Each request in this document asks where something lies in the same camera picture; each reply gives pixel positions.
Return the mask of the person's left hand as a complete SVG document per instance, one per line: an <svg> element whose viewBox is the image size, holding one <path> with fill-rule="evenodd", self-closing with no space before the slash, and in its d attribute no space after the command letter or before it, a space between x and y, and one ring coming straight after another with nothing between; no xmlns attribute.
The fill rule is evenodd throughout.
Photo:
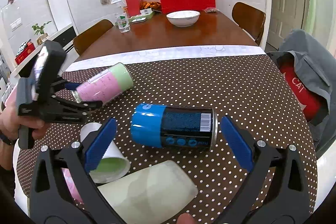
<svg viewBox="0 0 336 224"><path fill-rule="evenodd" d="M15 102L9 103L1 113L1 132L10 140L18 139L20 126L33 128L33 138L35 140L42 139L50 125L37 117L18 116Z"/></svg>

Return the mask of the person's right hand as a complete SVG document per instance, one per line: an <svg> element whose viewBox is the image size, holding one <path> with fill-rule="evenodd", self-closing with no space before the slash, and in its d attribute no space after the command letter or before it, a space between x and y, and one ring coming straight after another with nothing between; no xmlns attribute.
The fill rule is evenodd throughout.
<svg viewBox="0 0 336 224"><path fill-rule="evenodd" d="M196 224L196 222L192 215L183 213L178 217L177 224Z"/></svg>

